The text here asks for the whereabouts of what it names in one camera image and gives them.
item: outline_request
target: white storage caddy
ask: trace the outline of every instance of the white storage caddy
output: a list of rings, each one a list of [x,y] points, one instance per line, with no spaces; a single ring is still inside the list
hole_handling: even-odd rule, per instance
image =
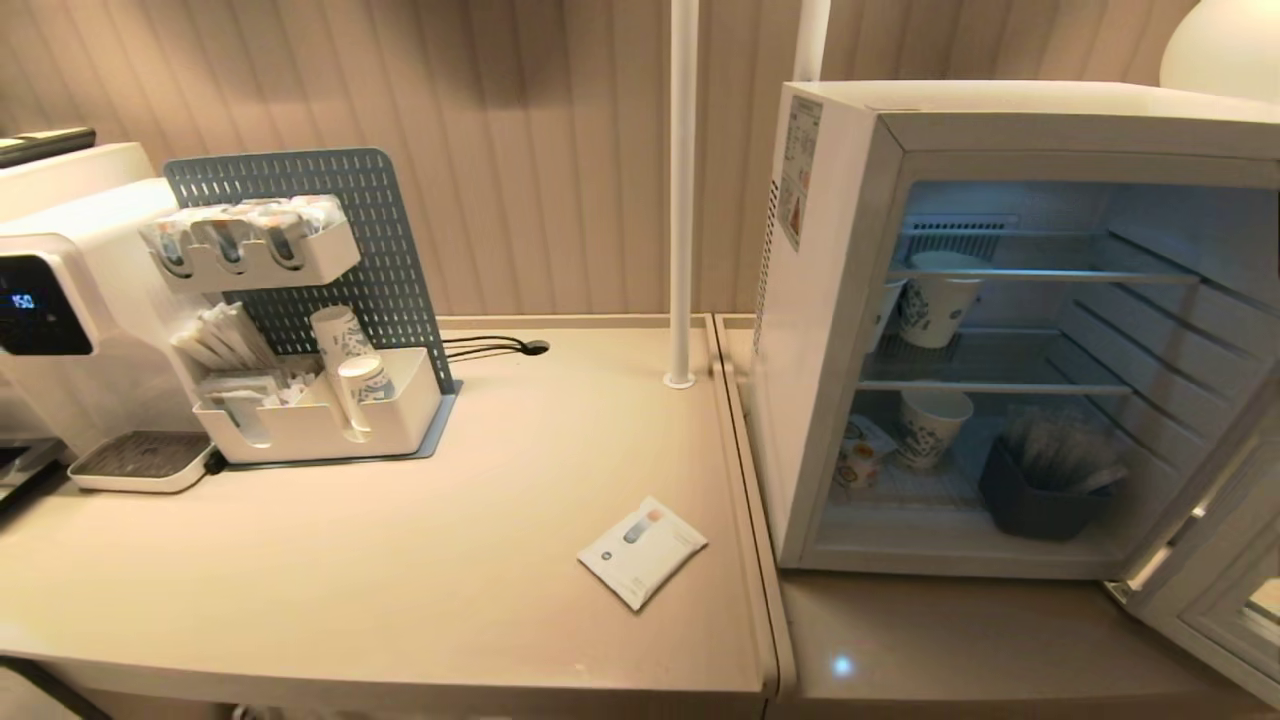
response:
[[[234,464],[407,455],[421,445],[440,406],[440,389],[426,360],[426,348],[404,347],[378,354],[396,384],[396,397],[360,404],[371,428],[367,433],[351,428],[324,373],[297,405],[257,409],[266,429],[265,438],[246,438],[223,410],[204,404],[192,410],[218,450]]]
[[[261,240],[241,245],[241,264],[244,266],[241,274],[223,268],[218,261],[218,250],[207,245],[187,249],[186,258],[192,269],[189,278],[174,275],[160,263],[154,249],[147,250],[169,287],[182,293],[329,284],[360,261],[360,249],[348,220],[300,240],[297,252],[306,264],[296,270],[282,268]]]

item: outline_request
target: drip tray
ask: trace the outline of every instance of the drip tray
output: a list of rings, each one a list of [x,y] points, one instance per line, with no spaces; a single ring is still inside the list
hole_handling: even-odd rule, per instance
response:
[[[205,477],[212,450],[205,433],[134,430],[95,447],[68,475],[84,489],[179,492]]]

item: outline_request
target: mini fridge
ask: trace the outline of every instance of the mini fridge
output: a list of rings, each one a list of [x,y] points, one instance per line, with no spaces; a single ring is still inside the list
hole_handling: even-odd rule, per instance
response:
[[[745,393],[780,566],[1100,580],[1280,702],[1277,209],[1277,106],[786,85]],[[979,290],[925,347],[904,281]],[[904,391],[972,416],[933,468],[833,482],[850,416],[895,436]],[[979,492],[1015,406],[1088,418],[1128,471],[1071,539],[1002,532]]]

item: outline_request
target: pegboard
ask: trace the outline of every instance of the pegboard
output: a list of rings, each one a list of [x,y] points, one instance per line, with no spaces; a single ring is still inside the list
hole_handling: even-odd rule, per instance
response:
[[[311,314],[349,305],[376,348],[425,347],[442,395],[456,392],[431,309],[396,169],[374,147],[170,160],[164,168],[180,208],[251,197],[335,195],[360,247],[360,263],[325,286],[225,293],[243,302],[279,355],[316,352]]]

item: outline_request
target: white packet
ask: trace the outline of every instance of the white packet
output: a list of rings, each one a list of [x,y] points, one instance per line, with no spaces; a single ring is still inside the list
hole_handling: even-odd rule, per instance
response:
[[[707,538],[663,503],[646,497],[639,510],[586,546],[577,559],[631,610],[640,610],[704,547]]]

